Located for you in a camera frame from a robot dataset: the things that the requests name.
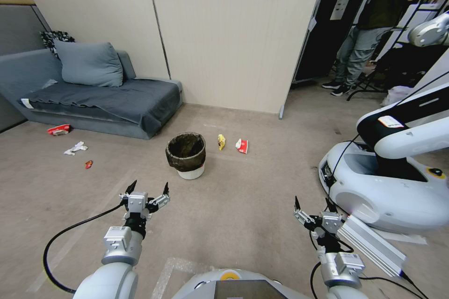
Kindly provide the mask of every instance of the person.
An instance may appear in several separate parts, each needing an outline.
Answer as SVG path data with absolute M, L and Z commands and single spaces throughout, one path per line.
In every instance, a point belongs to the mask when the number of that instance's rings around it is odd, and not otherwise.
M 348 94 L 384 33 L 400 19 L 407 0 L 368 0 L 355 27 L 341 45 L 335 79 L 322 85 L 334 96 Z

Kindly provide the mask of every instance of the gray sofa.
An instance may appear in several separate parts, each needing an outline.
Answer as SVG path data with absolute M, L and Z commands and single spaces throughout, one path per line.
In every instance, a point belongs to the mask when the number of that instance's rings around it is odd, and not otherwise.
M 136 78 L 136 74 L 128 54 L 120 50 L 117 50 L 117 53 L 123 67 L 123 80 L 133 81 Z M 110 114 L 95 106 L 80 107 L 61 104 L 40 104 L 38 108 L 29 109 L 20 103 L 21 98 L 26 97 L 31 92 L 38 92 L 50 79 L 63 82 L 61 69 L 61 62 L 52 55 L 49 49 L 1 56 L 0 93 L 30 121 L 49 125 L 67 123 L 74 128 L 141 139 L 150 139 L 157 132 L 145 130 L 145 127 L 138 123 Z M 169 111 L 164 112 L 163 120 L 160 120 L 162 126 L 182 104 L 182 85 L 176 80 L 150 79 L 175 84 L 179 89 L 179 103 L 177 106 L 174 104 Z

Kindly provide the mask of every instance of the white bag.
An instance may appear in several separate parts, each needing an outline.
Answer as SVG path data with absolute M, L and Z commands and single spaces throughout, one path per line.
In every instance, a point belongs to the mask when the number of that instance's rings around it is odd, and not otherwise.
M 388 95 L 384 98 L 382 103 L 380 103 L 380 106 L 385 107 L 387 105 L 399 102 L 400 100 L 407 97 L 411 90 L 412 88 L 401 85 L 391 88 L 390 90 L 388 90 Z

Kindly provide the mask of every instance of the red snack wrapper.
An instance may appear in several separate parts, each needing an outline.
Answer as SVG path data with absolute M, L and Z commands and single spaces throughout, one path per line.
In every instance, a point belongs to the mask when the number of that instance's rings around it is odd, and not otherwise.
M 47 130 L 47 133 L 50 135 L 63 135 L 69 133 L 69 131 L 70 131 L 70 124 L 64 124 L 55 126 L 53 128 L 49 128 Z
M 235 144 L 235 148 L 237 148 L 240 153 L 246 154 L 248 152 L 248 140 L 239 139 Z

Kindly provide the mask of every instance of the gray cushion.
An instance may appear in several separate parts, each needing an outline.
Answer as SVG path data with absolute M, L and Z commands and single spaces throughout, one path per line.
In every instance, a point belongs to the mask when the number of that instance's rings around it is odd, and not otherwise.
M 71 43 L 55 40 L 62 62 L 62 79 L 67 83 L 120 86 L 122 64 L 109 43 Z

